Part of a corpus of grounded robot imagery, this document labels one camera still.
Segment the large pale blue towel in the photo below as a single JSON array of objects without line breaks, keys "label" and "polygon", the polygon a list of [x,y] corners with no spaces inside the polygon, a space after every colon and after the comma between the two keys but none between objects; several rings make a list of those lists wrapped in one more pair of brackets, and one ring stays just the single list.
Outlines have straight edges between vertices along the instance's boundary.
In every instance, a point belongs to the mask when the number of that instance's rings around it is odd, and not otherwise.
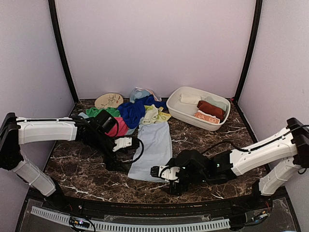
[{"label": "large pale blue towel", "polygon": [[154,123],[150,125],[140,125],[138,138],[144,144],[144,150],[139,147],[133,159],[141,156],[136,162],[131,164],[128,178],[148,181],[163,182],[164,180],[150,175],[153,166],[166,165],[172,158],[172,142],[169,132],[168,122]]}]

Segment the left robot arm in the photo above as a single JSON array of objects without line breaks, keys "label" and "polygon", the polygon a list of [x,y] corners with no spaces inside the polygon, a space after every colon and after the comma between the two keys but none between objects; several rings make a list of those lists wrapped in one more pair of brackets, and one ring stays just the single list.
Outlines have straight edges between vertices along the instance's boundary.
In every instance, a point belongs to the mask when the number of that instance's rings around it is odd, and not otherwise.
[{"label": "left robot arm", "polygon": [[132,146],[133,141],[130,137],[107,135],[117,124],[108,113],[103,113],[101,119],[82,116],[33,119],[8,113],[0,128],[0,167],[14,172],[48,198],[56,210],[63,211],[68,207],[68,199],[63,196],[61,187],[22,153],[21,146],[46,141],[82,141],[101,150],[113,169],[122,168],[115,153]]}]

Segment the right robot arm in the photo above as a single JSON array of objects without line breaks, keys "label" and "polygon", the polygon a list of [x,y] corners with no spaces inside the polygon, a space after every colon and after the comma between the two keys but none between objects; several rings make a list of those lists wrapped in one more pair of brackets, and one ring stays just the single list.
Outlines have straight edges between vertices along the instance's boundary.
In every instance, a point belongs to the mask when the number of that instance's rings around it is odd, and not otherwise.
[{"label": "right robot arm", "polygon": [[[211,159],[204,156],[221,143],[230,144],[233,149]],[[309,127],[296,118],[288,119],[287,126],[275,135],[246,148],[239,148],[231,141],[221,143],[203,152],[183,150],[170,159],[165,177],[170,195],[180,196],[190,184],[223,185],[251,169],[279,160],[267,175],[253,183],[247,195],[246,205],[256,210],[294,173],[309,167]]]}]

